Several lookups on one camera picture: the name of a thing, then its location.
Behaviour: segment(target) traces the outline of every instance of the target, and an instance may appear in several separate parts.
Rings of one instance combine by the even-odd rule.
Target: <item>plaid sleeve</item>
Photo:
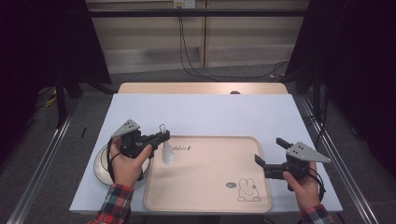
[[[91,224],[131,223],[130,213],[133,194],[134,190],[129,187],[112,184],[101,210]]]
[[[332,216],[327,212],[323,204],[308,208],[300,213],[300,219],[306,224],[335,223]]]

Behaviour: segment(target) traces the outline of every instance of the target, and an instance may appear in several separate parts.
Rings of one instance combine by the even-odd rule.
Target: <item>cartoon bunny sticker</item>
[[[260,200],[259,191],[253,179],[239,180],[239,202],[259,202]]]

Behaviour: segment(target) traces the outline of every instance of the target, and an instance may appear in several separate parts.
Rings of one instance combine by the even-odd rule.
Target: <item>robotic arm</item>
[[[148,145],[152,146],[149,159],[154,157],[154,150],[158,149],[158,145],[170,139],[170,132],[160,127],[160,131],[155,134],[141,135],[140,126],[133,120],[128,119],[121,127],[119,127],[110,138],[107,144],[107,170],[114,182],[112,159],[110,158],[110,147],[114,137],[120,136],[121,146],[120,153],[129,158],[136,158],[140,152]],[[137,180],[143,179],[143,171]]]
[[[324,189],[320,175],[318,175],[320,178],[319,180],[309,173],[309,162],[318,161],[328,163],[331,162],[331,160],[302,142],[298,142],[294,145],[281,138],[277,138],[276,143],[286,149],[286,161],[282,164],[266,164],[261,157],[258,155],[254,156],[255,162],[264,170],[265,177],[271,179],[284,179],[283,172],[285,171],[290,172],[298,181],[306,176],[311,176],[319,183],[319,198],[321,200],[326,190]]]

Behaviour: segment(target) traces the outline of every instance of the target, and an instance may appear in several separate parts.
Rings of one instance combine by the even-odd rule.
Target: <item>tray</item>
[[[262,150],[252,137],[171,136],[176,154],[166,165],[162,149],[148,170],[145,206],[153,211],[264,213],[271,197],[254,154]]]

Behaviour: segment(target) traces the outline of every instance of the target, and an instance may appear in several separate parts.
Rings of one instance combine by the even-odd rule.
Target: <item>wall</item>
[[[197,8],[304,9],[309,1],[196,0]],[[173,1],[87,0],[90,10],[173,8]],[[181,68],[178,18],[94,18],[110,74]],[[288,61],[303,18],[183,18],[194,67]]]

